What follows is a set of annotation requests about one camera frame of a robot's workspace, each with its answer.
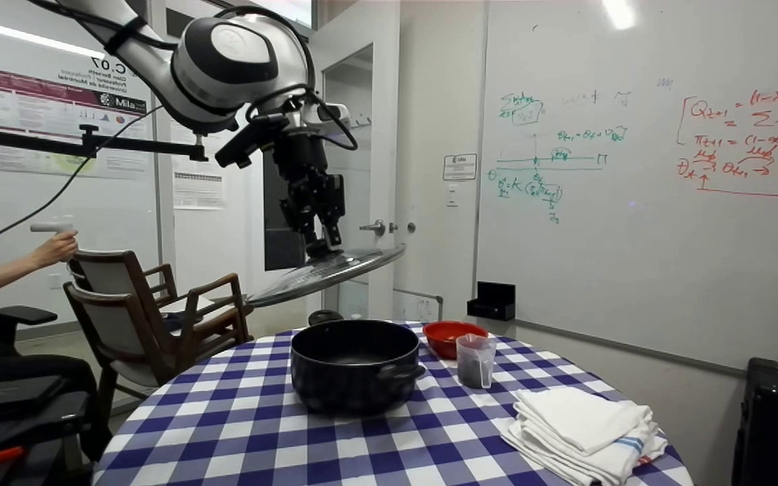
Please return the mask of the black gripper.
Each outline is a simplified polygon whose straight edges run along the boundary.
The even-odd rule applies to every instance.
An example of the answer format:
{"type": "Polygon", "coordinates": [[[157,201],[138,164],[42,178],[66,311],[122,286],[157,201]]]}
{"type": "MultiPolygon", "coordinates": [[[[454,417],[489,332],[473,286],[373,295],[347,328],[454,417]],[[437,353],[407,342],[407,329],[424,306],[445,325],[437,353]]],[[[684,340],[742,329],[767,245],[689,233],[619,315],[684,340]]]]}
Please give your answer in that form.
{"type": "Polygon", "coordinates": [[[278,175],[285,180],[281,210],[285,225],[312,248],[312,218],[320,222],[330,245],[341,245],[342,180],[327,172],[320,125],[295,126],[289,120],[269,121],[269,148],[278,175]]]}

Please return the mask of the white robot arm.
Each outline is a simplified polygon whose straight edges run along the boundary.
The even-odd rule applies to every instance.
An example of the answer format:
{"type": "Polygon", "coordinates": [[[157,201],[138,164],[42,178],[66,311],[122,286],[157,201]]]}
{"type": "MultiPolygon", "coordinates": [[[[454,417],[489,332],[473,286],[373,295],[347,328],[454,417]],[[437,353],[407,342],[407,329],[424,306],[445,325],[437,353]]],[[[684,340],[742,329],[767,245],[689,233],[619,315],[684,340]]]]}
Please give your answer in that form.
{"type": "Polygon", "coordinates": [[[327,170],[323,147],[354,151],[347,109],[316,89],[316,64],[296,28],[262,6],[230,6],[191,18],[164,40],[126,0],[33,0],[77,23],[122,60],[195,136],[233,129],[219,164],[265,151],[285,180],[281,210],[310,260],[341,252],[342,178],[327,170]]]}

